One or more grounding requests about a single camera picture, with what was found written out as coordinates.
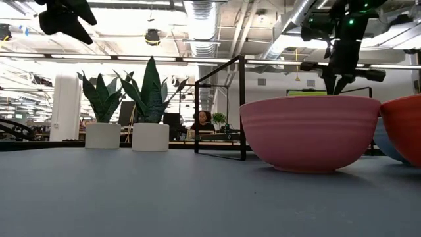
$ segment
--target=white pot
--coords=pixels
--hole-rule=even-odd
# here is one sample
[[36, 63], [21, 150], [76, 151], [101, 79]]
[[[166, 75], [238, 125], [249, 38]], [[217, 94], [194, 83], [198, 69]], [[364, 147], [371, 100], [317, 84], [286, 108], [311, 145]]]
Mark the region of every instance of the white pot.
[[137, 123], [133, 125], [133, 151], [168, 151], [170, 127], [167, 124]]
[[89, 123], [86, 125], [85, 148], [120, 148], [121, 125], [109, 123]]

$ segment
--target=woman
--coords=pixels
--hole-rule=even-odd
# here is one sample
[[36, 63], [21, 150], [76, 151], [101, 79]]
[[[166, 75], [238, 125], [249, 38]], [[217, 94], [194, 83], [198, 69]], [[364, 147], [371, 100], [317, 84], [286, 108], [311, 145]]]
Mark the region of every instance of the woman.
[[[211, 124], [212, 115], [208, 111], [199, 111], [199, 131], [215, 131], [215, 127]], [[191, 125], [190, 130], [195, 130], [196, 124]]]

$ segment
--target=exposed ductwork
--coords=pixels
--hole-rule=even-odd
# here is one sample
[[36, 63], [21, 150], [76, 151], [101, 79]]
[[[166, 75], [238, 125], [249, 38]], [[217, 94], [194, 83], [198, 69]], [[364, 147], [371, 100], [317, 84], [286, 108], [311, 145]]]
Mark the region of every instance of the exposed ductwork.
[[[189, 20], [189, 37], [191, 40], [201, 40], [201, 43], [191, 43], [191, 52], [194, 57], [215, 57], [216, 45], [203, 41], [214, 41], [216, 37], [218, 3], [212, 1], [184, 1], [187, 18]], [[212, 70], [209, 66], [199, 66], [198, 77], [202, 78]], [[209, 91], [200, 93], [202, 109], [212, 109], [212, 99], [209, 100]]]
[[281, 20], [282, 18], [287, 19], [289, 17], [287, 20], [281, 20], [286, 21], [285, 24], [279, 22], [280, 24], [278, 24], [278, 26], [280, 26], [281, 30], [274, 30], [274, 32], [278, 31], [280, 35], [277, 36], [276, 39], [274, 39], [273, 44], [269, 47], [268, 51], [261, 57], [261, 59], [275, 60], [279, 58], [282, 51], [286, 47], [288, 47], [288, 45], [285, 45], [282, 42], [282, 36], [288, 31], [300, 27], [301, 23], [305, 18], [305, 13], [307, 13], [311, 7], [317, 6], [317, 8], [320, 9], [327, 2], [327, 0], [296, 0], [293, 10], [286, 13], [283, 17], [280, 18]]

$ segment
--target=snake plant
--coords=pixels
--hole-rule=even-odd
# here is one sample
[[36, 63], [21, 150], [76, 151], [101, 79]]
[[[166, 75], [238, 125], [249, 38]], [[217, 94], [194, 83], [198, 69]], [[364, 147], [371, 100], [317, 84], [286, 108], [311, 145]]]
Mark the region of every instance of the snake plant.
[[122, 88], [116, 89], [118, 78], [114, 78], [111, 83], [106, 86], [102, 75], [99, 74], [97, 78], [97, 87], [95, 87], [86, 79], [85, 73], [82, 75], [78, 72], [78, 77], [82, 79], [84, 95], [91, 103], [97, 122], [109, 123], [122, 99]]
[[117, 72], [115, 73], [119, 77], [124, 91], [135, 101], [140, 122], [146, 123], [159, 123], [161, 121], [171, 99], [184, 88], [188, 80], [181, 81], [176, 93], [172, 94], [169, 100], [166, 100], [168, 97], [166, 80], [160, 84], [157, 66], [153, 57], [149, 59], [146, 65], [141, 90], [132, 78], [132, 75], [128, 74], [126, 80], [123, 80]]

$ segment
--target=table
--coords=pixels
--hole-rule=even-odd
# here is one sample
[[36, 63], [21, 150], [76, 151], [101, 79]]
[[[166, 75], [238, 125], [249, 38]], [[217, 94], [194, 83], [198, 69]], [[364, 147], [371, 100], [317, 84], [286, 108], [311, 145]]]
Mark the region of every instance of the table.
[[2, 237], [415, 237], [420, 197], [421, 171], [387, 157], [310, 175], [187, 150], [0, 153]]

